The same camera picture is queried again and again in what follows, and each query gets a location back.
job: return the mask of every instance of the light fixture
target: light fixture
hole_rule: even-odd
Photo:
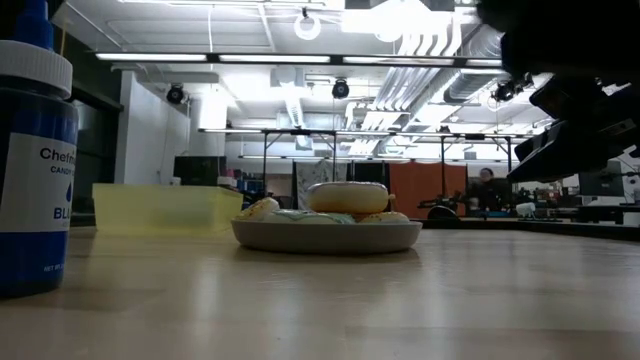
[[[307,9],[302,9],[302,15],[298,15],[296,21],[293,23],[293,31],[296,35],[302,40],[314,40],[320,35],[320,31],[322,29],[322,25],[320,25],[320,19],[314,15],[307,14]],[[311,29],[302,30],[302,22],[304,20],[311,20],[313,25],[311,25]]]
[[[389,136],[390,131],[336,131],[336,135]]]
[[[284,1],[259,1],[259,0],[118,0],[124,4],[159,4],[169,6],[230,6],[230,7],[255,7],[256,5],[264,5],[270,7],[291,7],[300,6],[301,3],[308,8],[324,8],[325,3],[323,1],[296,1],[296,0],[284,0]]]
[[[106,61],[133,62],[206,62],[205,54],[140,54],[140,53],[97,53],[96,57]]]
[[[502,60],[500,59],[468,59],[467,66],[474,67],[500,67],[502,66]]]
[[[436,134],[436,133],[428,133],[428,132],[417,132],[417,133],[412,133],[412,132],[399,132],[396,133],[397,136],[435,136],[435,137],[440,137],[442,136],[442,134]]]
[[[220,55],[223,63],[304,63],[328,64],[329,56],[318,55]]]
[[[225,134],[261,134],[262,130],[255,129],[199,129],[202,132]]]
[[[262,155],[239,155],[238,159],[264,159],[265,157]],[[282,159],[282,156],[272,156],[267,155],[267,159]]]
[[[460,69],[460,72],[465,75],[503,75],[506,74],[504,70],[500,69]]]
[[[322,156],[283,156],[285,159],[291,160],[329,160],[331,157],[322,157]]]
[[[343,58],[345,64],[357,65],[394,65],[394,66],[451,66],[454,59],[437,58],[437,57],[396,57],[396,56],[345,56]]]

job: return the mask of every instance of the table surface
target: table surface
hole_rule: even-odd
[[[635,360],[640,247],[424,230],[321,257],[74,230],[63,287],[0,302],[0,334],[3,360]]]

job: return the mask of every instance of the donut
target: donut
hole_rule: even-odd
[[[279,209],[280,205],[277,201],[270,197],[266,197],[262,200],[256,201],[255,204],[242,210],[242,212],[238,214],[238,216],[236,216],[234,220],[262,221],[265,216]]]
[[[360,224],[406,224],[411,222],[409,218],[399,212],[386,212],[369,215],[360,221]]]
[[[355,220],[345,214],[319,214],[303,210],[276,210],[268,214],[263,222],[296,224],[355,224]]]
[[[329,182],[309,188],[308,204],[316,212],[375,214],[387,207],[389,193],[378,183]]]

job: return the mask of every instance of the security camera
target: security camera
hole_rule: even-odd
[[[182,84],[171,84],[171,89],[167,92],[167,101],[174,105],[182,105],[189,101],[189,95],[183,87]]]
[[[333,90],[331,91],[334,99],[344,99],[349,96],[349,85],[347,85],[347,80],[345,79],[337,79],[336,84],[333,85]]]

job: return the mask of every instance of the gray plate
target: gray plate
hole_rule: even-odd
[[[382,254],[410,248],[422,223],[279,224],[232,221],[236,240],[246,247],[300,254]]]

